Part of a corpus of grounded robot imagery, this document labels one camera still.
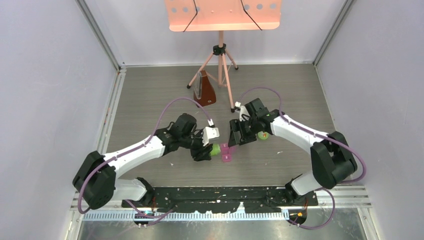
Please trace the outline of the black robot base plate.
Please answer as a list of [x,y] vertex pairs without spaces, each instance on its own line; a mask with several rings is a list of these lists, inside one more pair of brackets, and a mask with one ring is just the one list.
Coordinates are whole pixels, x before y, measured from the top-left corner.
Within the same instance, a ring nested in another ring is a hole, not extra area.
[[137,208],[157,209],[160,213],[234,213],[240,207],[246,213],[277,213],[282,207],[315,207],[314,192],[294,200],[288,198],[284,187],[224,186],[224,187],[154,187],[138,201]]

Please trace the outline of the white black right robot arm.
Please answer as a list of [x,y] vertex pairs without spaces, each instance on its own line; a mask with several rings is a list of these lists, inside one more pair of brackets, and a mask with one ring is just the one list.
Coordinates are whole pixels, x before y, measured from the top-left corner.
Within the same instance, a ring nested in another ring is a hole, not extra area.
[[311,171],[285,185],[285,198],[291,205],[299,205],[306,194],[317,189],[332,189],[358,169],[340,132],[316,131],[278,109],[268,110],[259,98],[245,105],[236,102],[232,111],[238,112],[239,117],[229,122],[229,147],[252,143],[263,132],[288,140],[310,155]]

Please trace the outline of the green pill bottle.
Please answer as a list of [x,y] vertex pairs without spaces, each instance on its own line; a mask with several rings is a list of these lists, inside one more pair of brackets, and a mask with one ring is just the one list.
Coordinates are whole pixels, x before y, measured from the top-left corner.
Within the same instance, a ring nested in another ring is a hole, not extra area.
[[220,155],[220,154],[221,154],[221,146],[219,144],[216,144],[216,143],[213,144],[209,155],[211,157],[213,157],[213,156],[217,156],[217,155]]

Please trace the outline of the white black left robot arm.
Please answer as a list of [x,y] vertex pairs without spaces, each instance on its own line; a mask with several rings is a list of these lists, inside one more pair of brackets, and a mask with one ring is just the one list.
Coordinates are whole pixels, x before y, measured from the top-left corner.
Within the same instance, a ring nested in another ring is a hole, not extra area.
[[[153,187],[142,177],[133,180],[121,177],[179,148],[188,149],[196,162],[209,161],[213,150],[212,140],[219,136],[219,129],[211,119],[206,127],[198,129],[196,118],[183,113],[167,127],[156,128],[147,138],[124,149],[105,154],[97,150],[89,153],[72,181],[78,191],[78,211],[85,214],[114,200],[138,203],[141,207],[150,206],[156,194]],[[83,203],[88,205],[87,210],[83,209]]]

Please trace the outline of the green bottle cap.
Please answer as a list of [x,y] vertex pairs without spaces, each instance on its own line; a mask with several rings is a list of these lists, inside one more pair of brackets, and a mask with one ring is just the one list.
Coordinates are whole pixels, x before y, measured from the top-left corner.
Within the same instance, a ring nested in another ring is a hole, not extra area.
[[269,138],[269,134],[267,132],[260,131],[257,133],[257,137],[261,140],[266,140]]

